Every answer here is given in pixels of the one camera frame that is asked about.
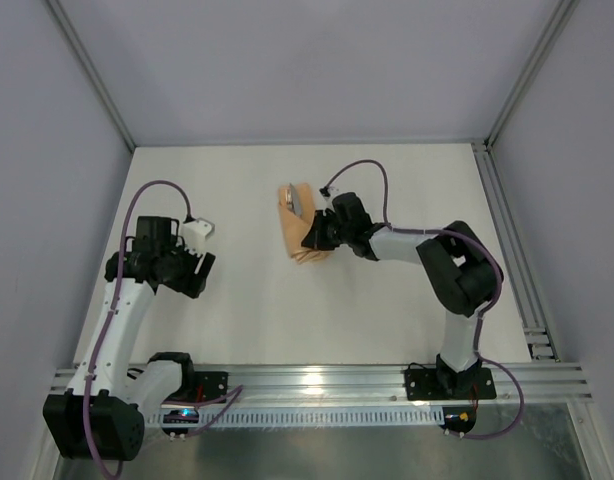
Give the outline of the orange cloth napkin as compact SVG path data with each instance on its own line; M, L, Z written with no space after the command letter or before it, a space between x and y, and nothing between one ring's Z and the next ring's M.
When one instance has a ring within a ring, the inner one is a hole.
M330 255L329 251L316 251L301 246L301 241L311 228L316 206L313 191L309 183L294 185L300 193L303 204L304 216L302 218L295 216L285 205L285 191L288 185L281 186L277 192L277 208L287 254L297 264L324 260Z

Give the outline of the pink handled utensil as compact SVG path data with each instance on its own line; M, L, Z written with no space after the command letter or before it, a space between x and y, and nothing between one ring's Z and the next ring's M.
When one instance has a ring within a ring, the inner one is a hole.
M304 209L303 209L303 204L302 204L302 200L300 197L300 193L294 184L289 184L289 185L292 185L293 205L294 205L294 208L290 211L298 218L302 218L304 216Z

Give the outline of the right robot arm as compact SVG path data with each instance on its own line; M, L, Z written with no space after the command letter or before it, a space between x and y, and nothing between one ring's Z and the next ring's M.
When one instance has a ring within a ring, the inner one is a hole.
M438 230L403 229L374 222L353 192L321 188L327 207L315 212L302 245L333 251L341 245L369 261L422 266L446 311L443 344L435 372L448 397L470 393L482 367L479 341L484 314L498 301L502 268L463 221Z

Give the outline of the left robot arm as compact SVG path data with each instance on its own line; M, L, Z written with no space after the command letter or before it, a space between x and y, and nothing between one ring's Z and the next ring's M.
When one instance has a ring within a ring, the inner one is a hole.
M139 453L147 417L193 385L189 354L161 352L138 379L127 373L140 326L159 288L190 299L205 289L215 261L206 249L212 222L141 216L135 233L105 266L103 306L85 357L62 394L50 394L43 417L60 454L130 461Z

